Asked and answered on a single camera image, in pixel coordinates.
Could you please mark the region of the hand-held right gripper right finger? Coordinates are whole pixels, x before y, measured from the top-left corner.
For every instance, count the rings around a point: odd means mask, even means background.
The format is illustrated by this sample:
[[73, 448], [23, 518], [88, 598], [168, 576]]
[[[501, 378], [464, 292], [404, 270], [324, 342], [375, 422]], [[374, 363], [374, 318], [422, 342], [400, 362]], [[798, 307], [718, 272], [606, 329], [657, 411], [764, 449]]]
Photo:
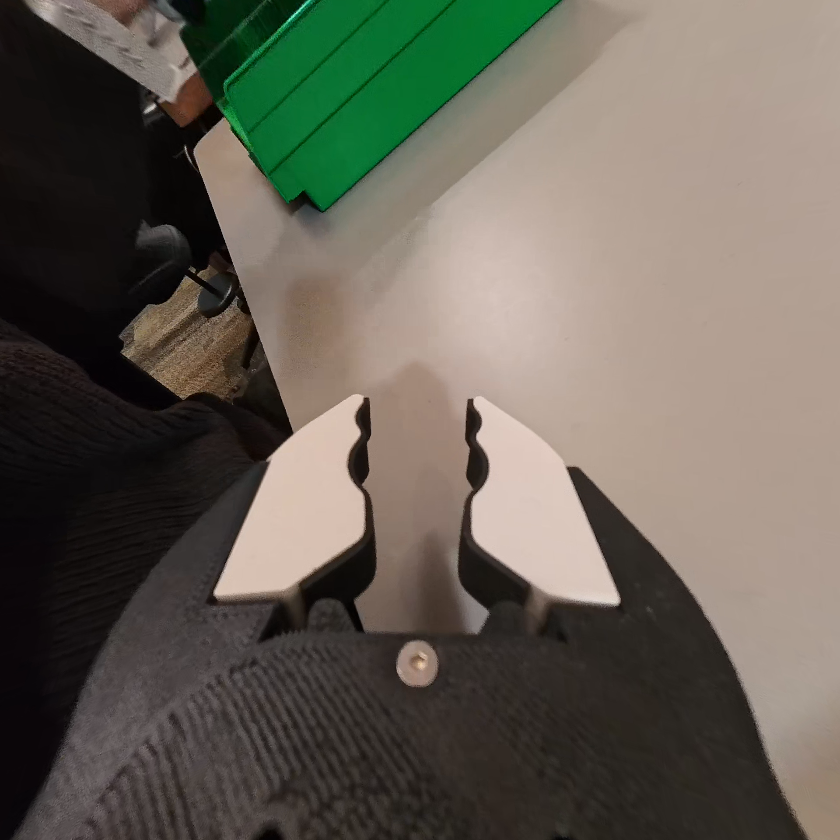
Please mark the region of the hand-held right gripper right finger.
[[562, 613], [622, 616], [622, 597], [569, 467], [523, 422], [468, 400], [458, 581], [487, 614], [511, 606], [527, 632]]

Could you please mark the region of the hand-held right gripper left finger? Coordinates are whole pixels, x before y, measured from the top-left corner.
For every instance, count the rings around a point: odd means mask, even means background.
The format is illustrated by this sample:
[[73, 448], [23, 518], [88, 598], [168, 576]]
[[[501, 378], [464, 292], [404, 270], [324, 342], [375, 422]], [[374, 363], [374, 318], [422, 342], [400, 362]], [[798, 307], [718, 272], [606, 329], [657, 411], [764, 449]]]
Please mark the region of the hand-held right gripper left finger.
[[303, 627], [316, 602], [356, 601], [376, 572], [370, 465], [371, 404], [353, 394], [311, 420], [268, 457], [213, 588], [220, 606], [278, 605]]

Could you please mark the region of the pale wooden-edged desk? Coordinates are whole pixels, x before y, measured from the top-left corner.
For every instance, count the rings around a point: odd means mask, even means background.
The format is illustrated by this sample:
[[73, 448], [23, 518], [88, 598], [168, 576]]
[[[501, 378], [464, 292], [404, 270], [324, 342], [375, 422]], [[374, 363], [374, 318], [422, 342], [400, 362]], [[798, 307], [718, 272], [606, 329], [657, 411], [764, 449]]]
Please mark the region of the pale wooden-edged desk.
[[180, 128], [199, 120], [214, 105], [213, 96], [197, 71], [187, 78], [173, 101], [163, 101], [161, 108]]

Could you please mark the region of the grey desk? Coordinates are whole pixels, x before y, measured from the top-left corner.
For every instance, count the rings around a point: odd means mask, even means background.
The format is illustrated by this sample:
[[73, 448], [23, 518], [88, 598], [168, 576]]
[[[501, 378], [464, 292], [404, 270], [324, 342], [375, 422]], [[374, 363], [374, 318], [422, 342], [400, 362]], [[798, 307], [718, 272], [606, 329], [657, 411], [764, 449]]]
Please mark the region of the grey desk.
[[290, 420], [371, 400], [366, 627], [456, 592], [466, 403], [682, 576], [792, 801], [838, 785], [838, 2], [562, 2], [351, 192], [196, 160]]

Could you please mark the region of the green plastic bin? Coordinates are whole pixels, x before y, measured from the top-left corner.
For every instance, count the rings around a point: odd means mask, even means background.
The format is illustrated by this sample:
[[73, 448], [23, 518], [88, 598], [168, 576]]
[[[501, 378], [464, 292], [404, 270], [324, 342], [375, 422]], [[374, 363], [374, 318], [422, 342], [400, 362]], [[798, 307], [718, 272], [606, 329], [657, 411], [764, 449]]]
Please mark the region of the green plastic bin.
[[181, 37], [257, 169], [325, 211], [557, 4], [195, 2]]

